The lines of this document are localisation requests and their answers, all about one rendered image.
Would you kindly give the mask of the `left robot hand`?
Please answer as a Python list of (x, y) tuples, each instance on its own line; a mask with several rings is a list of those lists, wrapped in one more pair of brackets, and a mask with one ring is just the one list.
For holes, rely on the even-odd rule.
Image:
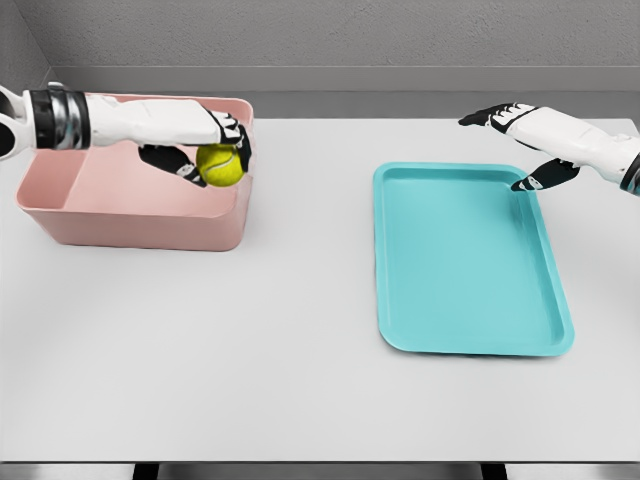
[(140, 159), (196, 186), (208, 184), (196, 167), (196, 151), (211, 144), (237, 147), (244, 175), (252, 155), (249, 134), (231, 114), (209, 110), (195, 100), (149, 100), (143, 103), (150, 118), (137, 137)]

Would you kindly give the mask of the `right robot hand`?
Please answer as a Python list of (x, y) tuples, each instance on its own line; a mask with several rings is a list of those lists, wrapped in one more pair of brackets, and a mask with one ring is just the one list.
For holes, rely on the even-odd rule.
[(514, 192), (549, 189), (574, 178), (586, 162), (584, 136), (592, 126), (549, 107), (502, 103), (467, 114), (461, 126), (489, 127), (527, 148), (551, 157), (526, 177), (511, 185)]

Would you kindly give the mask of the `blue plastic tray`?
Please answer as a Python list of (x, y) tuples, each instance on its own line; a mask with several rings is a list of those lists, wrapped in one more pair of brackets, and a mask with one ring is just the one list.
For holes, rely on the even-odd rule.
[(501, 164), (373, 176), (378, 328), (412, 353), (555, 357), (575, 338), (537, 196)]

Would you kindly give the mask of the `pink plastic basket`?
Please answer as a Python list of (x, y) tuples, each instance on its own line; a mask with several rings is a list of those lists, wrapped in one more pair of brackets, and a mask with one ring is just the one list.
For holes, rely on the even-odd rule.
[(62, 244), (227, 251), (242, 240), (251, 189), (250, 176), (195, 186), (144, 163), (124, 141), (37, 151), (15, 201)]

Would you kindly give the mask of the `yellow tennis ball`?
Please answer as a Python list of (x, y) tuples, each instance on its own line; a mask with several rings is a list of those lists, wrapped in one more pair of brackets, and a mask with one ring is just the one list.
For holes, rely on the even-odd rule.
[(229, 187), (244, 176), (238, 149), (234, 145), (211, 144), (196, 151), (196, 167), (206, 184)]

